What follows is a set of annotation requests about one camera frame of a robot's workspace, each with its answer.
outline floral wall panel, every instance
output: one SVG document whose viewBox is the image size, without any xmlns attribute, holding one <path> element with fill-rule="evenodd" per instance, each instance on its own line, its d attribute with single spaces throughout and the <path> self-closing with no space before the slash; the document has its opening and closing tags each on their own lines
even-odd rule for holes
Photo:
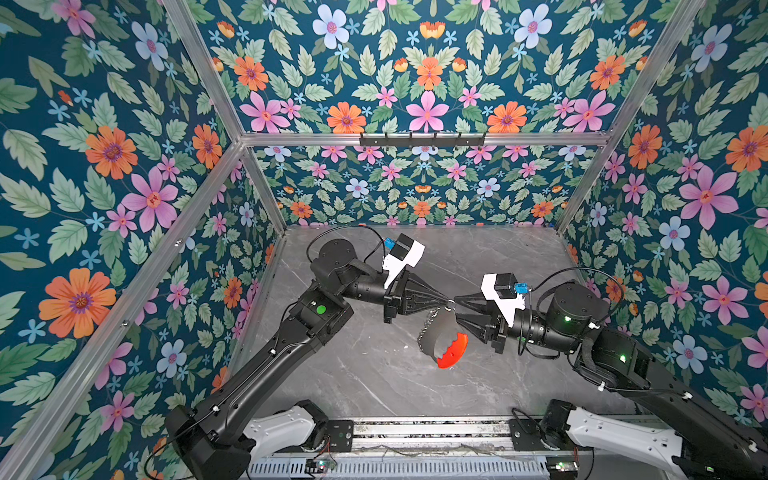
<svg viewBox="0 0 768 480">
<path fill-rule="evenodd" d="M 594 149 L 264 147 L 256 155 L 288 224 L 553 224 Z"/>
<path fill-rule="evenodd" d="M 4 456 L 227 139 L 156 2 L 4 2 L 0 65 Z"/>
<path fill-rule="evenodd" d="M 252 131 L 511 133 L 607 129 L 676 4 L 226 0 L 190 8 Z M 644 110 L 656 103 L 649 98 Z"/>
<path fill-rule="evenodd" d="M 40 475 L 173 478 L 158 450 L 165 415 L 220 387 L 274 249 L 274 230 L 238 167 L 104 366 Z"/>
<path fill-rule="evenodd" d="M 757 426 L 768 354 L 765 2 L 710 2 L 570 229 L 620 277 L 612 323 L 737 421 Z M 613 299 L 620 287 L 591 281 Z"/>
</svg>

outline pink flower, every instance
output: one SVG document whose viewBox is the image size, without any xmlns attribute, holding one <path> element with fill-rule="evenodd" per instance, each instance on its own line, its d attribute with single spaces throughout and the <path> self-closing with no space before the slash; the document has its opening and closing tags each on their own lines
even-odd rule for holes
<svg viewBox="0 0 768 480">
<path fill-rule="evenodd" d="M 398 172 L 401 170 L 402 168 L 397 168 L 395 166 L 395 162 L 392 162 L 388 167 L 386 165 L 382 167 L 382 178 L 386 178 L 387 180 L 400 178 L 400 174 Z"/>
<path fill-rule="evenodd" d="M 294 118 L 301 118 L 301 113 L 299 110 L 301 110 L 301 105 L 293 104 L 293 99 L 291 98 L 289 98 L 288 101 L 280 101 L 280 113 L 288 114 L 289 120 L 293 120 Z"/>
<path fill-rule="evenodd" d="M 170 178 L 170 181 L 175 182 L 176 176 L 181 173 L 181 170 L 176 167 L 176 159 L 171 158 L 168 160 L 168 157 L 163 155 L 162 163 L 157 164 L 157 169 L 161 172 L 163 172 L 163 180 L 168 180 Z"/>
<path fill-rule="evenodd" d="M 624 163 L 624 154 L 618 155 L 616 152 L 612 153 L 611 159 L 605 162 L 605 180 L 610 179 L 611 183 L 615 184 L 619 175 L 622 175 L 627 171 L 622 163 Z"/>
<path fill-rule="evenodd" d="M 482 2 L 480 5 L 482 7 L 482 11 L 486 11 L 489 8 L 491 8 L 491 0 L 472 0 L 473 5 L 477 5 L 478 3 Z"/>
<path fill-rule="evenodd" d="M 358 152 L 361 152 L 360 155 L 357 156 L 358 162 L 364 162 L 368 161 L 369 164 L 373 165 L 376 163 L 377 158 L 384 157 L 384 152 L 379 150 L 380 147 L 358 147 L 355 146 L 355 150 Z"/>
<path fill-rule="evenodd" d="M 635 205 L 640 203 L 640 195 L 648 191 L 648 187 L 642 184 L 643 180 L 645 180 L 645 174 L 636 177 L 634 174 L 629 174 L 629 182 L 621 188 L 623 192 L 627 193 L 627 196 L 624 197 L 625 202 L 629 203 L 632 200 Z"/>
<path fill-rule="evenodd" d="M 474 158 L 475 165 L 479 164 L 483 160 L 491 160 L 491 152 L 496 150 L 495 145 L 483 145 L 482 147 L 471 147 L 467 153 L 467 158 Z"/>
<path fill-rule="evenodd" d="M 121 343 L 118 349 L 114 351 L 112 360 L 109 361 L 104 369 L 101 370 L 101 373 L 98 374 L 98 377 L 96 377 L 96 383 L 94 384 L 96 390 L 101 390 L 107 385 L 110 370 L 115 375 L 125 375 L 125 362 L 120 359 L 126 356 L 133 346 L 134 344 L 131 342 Z"/>
<path fill-rule="evenodd" d="M 520 174 L 523 176 L 523 178 L 526 178 L 528 176 L 532 177 L 536 175 L 536 170 L 538 170 L 538 165 L 536 165 L 533 162 L 528 162 L 526 164 L 521 165 Z"/>
<path fill-rule="evenodd" d="M 757 216 L 760 217 L 760 219 L 755 222 L 755 228 L 768 227 L 768 208 L 758 208 L 755 210 L 755 213 L 757 213 Z"/>
<path fill-rule="evenodd" d="M 750 355 L 750 358 L 746 360 L 746 364 L 754 369 L 763 368 L 763 365 L 768 362 L 768 329 L 764 326 L 757 329 L 757 338 L 760 339 L 759 342 L 751 336 L 745 336 L 741 339 L 741 343 L 746 348 L 757 352 Z"/>
<path fill-rule="evenodd" d="M 112 223 L 109 224 L 109 231 L 116 232 L 120 230 L 120 236 L 123 238 L 128 236 L 129 230 L 136 230 L 136 224 L 131 221 L 136 217 L 136 212 L 125 211 L 123 204 L 118 205 L 117 212 L 108 211 L 107 217 L 112 220 Z"/>
<path fill-rule="evenodd" d="M 218 204 L 219 202 L 223 202 L 224 192 L 226 191 L 227 191 L 227 187 L 222 184 L 221 187 L 219 187 L 219 191 L 217 191 L 216 194 L 214 195 L 214 199 L 210 201 L 210 204 L 215 205 L 215 204 Z"/>
<path fill-rule="evenodd" d="M 565 118 L 566 115 L 574 112 L 574 104 L 576 100 L 568 100 L 568 97 L 563 98 L 563 103 L 554 106 L 555 117 Z"/>
<path fill-rule="evenodd" d="M 520 157 L 528 156 L 528 150 L 526 150 L 528 145 L 507 145 L 505 148 L 507 151 L 504 152 L 502 157 L 509 157 L 510 160 L 512 160 L 512 163 L 518 161 L 518 158 Z"/>
<path fill-rule="evenodd" d="M 768 415 L 768 399 L 765 397 L 763 387 L 755 385 L 752 387 L 754 390 L 750 390 L 748 387 L 741 387 L 741 394 L 746 396 L 741 401 L 741 406 L 747 410 L 752 410 L 752 414 L 755 415 L 755 420 L 762 422 Z"/>
<path fill-rule="evenodd" d="M 695 154 L 691 158 L 683 157 L 683 166 L 678 168 L 677 172 L 683 175 L 683 182 L 688 181 L 688 177 L 691 180 L 696 180 L 696 177 L 699 176 L 698 170 L 701 170 L 703 166 L 704 164 L 699 163 L 699 156 Z"/>
<path fill-rule="evenodd" d="M 462 90 L 463 95 L 458 98 L 458 101 L 464 102 L 464 108 L 467 108 L 469 105 L 477 105 L 478 99 L 480 98 L 480 94 L 478 93 L 477 87 L 472 88 L 465 88 Z"/>
<path fill-rule="evenodd" d="M 323 147 L 323 152 L 320 154 L 323 158 L 331 157 L 331 161 L 335 164 L 339 162 L 340 158 L 346 158 L 346 152 L 343 145 L 336 145 L 331 147 Z"/>
<path fill-rule="evenodd" d="M 686 301 L 690 302 L 693 299 L 686 290 L 688 290 L 688 282 L 680 283 L 675 279 L 672 279 L 672 286 L 664 287 L 664 291 L 670 294 L 667 301 L 672 304 L 677 302 L 677 308 L 680 309 L 685 307 Z"/>
<path fill-rule="evenodd" d="M 129 393 L 123 398 L 123 392 L 114 394 L 113 405 L 105 405 L 99 411 L 104 417 L 104 423 L 101 424 L 101 433 L 114 426 L 114 430 L 119 432 L 123 429 L 123 419 L 134 416 L 134 407 L 129 406 L 134 401 L 134 394 Z"/>
<path fill-rule="evenodd" d="M 392 102 L 397 101 L 394 88 L 387 90 L 386 87 L 382 87 L 381 92 L 376 94 L 376 98 L 379 99 L 379 106 L 386 105 L 387 107 L 392 107 Z"/>
<path fill-rule="evenodd" d="M 154 302 L 151 302 L 150 300 L 156 299 L 159 293 L 159 288 L 154 289 L 154 292 L 152 292 L 152 295 L 150 295 L 150 297 L 147 299 L 147 302 L 144 304 L 144 308 L 142 308 L 139 314 L 136 316 L 136 319 L 134 320 L 136 325 L 141 325 L 144 322 L 144 312 L 149 313 L 150 315 L 157 313 L 157 305 L 155 305 Z"/>
<path fill-rule="evenodd" d="M 328 170 L 326 169 L 325 164 L 319 164 L 315 162 L 315 164 L 312 166 L 312 176 L 313 177 L 319 177 L 320 180 L 326 177 L 328 174 Z"/>
<path fill-rule="evenodd" d="M 241 168 L 243 168 L 243 162 L 238 160 L 232 173 L 230 173 L 230 182 L 235 183 L 235 180 L 242 180 L 243 171 Z"/>
<path fill-rule="evenodd" d="M 448 178 L 452 178 L 453 180 L 458 180 L 461 177 L 466 177 L 467 172 L 464 170 L 467 169 L 466 165 L 459 166 L 458 162 L 453 164 L 453 167 L 450 167 L 448 169 Z"/>
<path fill-rule="evenodd" d="M 211 217 L 211 219 L 214 221 L 214 232 L 221 237 L 227 231 L 227 219 L 222 217 L 221 212 L 215 217 Z"/>
<path fill-rule="evenodd" d="M 382 12 L 384 12 L 384 8 L 386 8 L 386 4 L 388 3 L 390 5 L 394 5 L 395 3 L 397 3 L 397 0 L 378 0 L 376 2 L 376 7 Z"/>
<path fill-rule="evenodd" d="M 163 228 L 169 228 L 176 220 L 176 209 L 169 204 L 176 198 L 179 190 L 173 185 L 163 187 L 163 174 L 156 167 L 149 170 L 149 184 L 138 174 L 131 175 L 131 182 L 141 195 L 128 194 L 122 204 L 129 210 L 143 210 L 139 225 L 142 232 L 148 232 L 154 227 L 154 219 Z"/>
<path fill-rule="evenodd" d="M 624 226 L 621 228 L 622 231 L 629 233 L 630 235 L 637 230 L 637 219 L 639 217 L 637 215 L 633 215 L 632 213 L 627 214 L 626 217 L 621 219 L 621 222 L 624 224 Z"/>
<path fill-rule="evenodd" d="M 58 3 L 51 5 L 51 10 L 67 21 L 69 31 L 73 35 L 80 35 L 80 30 L 87 36 L 96 38 L 94 36 L 93 28 L 89 23 L 96 22 L 96 17 L 86 9 L 80 9 L 82 3 L 80 0 L 58 0 Z"/>
<path fill-rule="evenodd" d="M 733 197 L 720 195 L 736 183 L 737 173 L 728 172 L 720 175 L 714 184 L 712 184 L 713 176 L 711 168 L 702 167 L 697 178 L 699 187 L 692 184 L 685 184 L 680 187 L 680 196 L 686 200 L 693 200 L 683 207 L 680 218 L 694 218 L 701 210 L 699 223 L 705 230 L 709 230 L 715 224 L 714 209 L 723 214 L 729 214 L 739 208 L 739 204 Z"/>
<path fill-rule="evenodd" d="M 174 310 L 176 310 L 179 308 L 179 303 L 181 305 L 187 304 L 187 294 L 189 292 L 190 289 L 184 286 L 184 282 L 172 283 L 170 285 L 170 295 L 165 300 L 169 303 L 173 303 Z"/>
<path fill-rule="evenodd" d="M 587 127 L 592 131 L 600 130 L 600 127 L 603 126 L 603 121 L 600 117 L 610 114 L 614 108 L 616 108 L 616 105 L 614 104 L 603 105 L 604 101 L 605 90 L 595 95 L 592 98 L 592 102 L 589 104 L 585 99 L 579 98 L 574 105 L 576 114 L 566 118 L 563 125 L 566 127 L 573 127 L 576 125 L 574 131 L 578 132 L 585 131 Z"/>
<path fill-rule="evenodd" d="M 244 104 L 240 106 L 240 110 L 249 117 L 255 117 L 250 122 L 250 127 L 253 131 L 262 131 L 266 127 L 266 131 L 271 134 L 279 132 L 278 127 L 289 127 L 290 122 L 285 117 L 280 117 L 280 102 L 277 100 L 270 100 L 269 103 L 264 106 L 264 99 L 261 95 L 255 91 L 250 92 L 250 101 L 252 105 Z"/>
<path fill-rule="evenodd" d="M 749 313 L 746 312 L 746 308 L 736 303 L 746 298 L 746 288 L 738 286 L 729 291 L 729 286 L 728 279 L 721 276 L 717 279 L 717 290 L 711 285 L 704 285 L 701 287 L 704 295 L 714 299 L 704 302 L 704 309 L 707 312 L 718 310 L 717 318 L 720 319 L 720 322 L 723 325 L 728 325 L 730 323 L 731 313 L 739 318 L 747 318 L 749 316 Z"/>
<path fill-rule="evenodd" d="M 406 110 L 409 114 L 416 117 L 411 120 L 408 129 L 416 131 L 424 127 L 424 133 L 427 133 L 429 127 L 432 127 L 433 130 L 442 130 L 442 120 L 438 117 L 445 115 L 448 111 L 448 105 L 435 105 L 435 94 L 431 90 L 427 90 L 422 94 L 421 107 L 417 104 L 410 104 L 406 107 Z"/>
</svg>

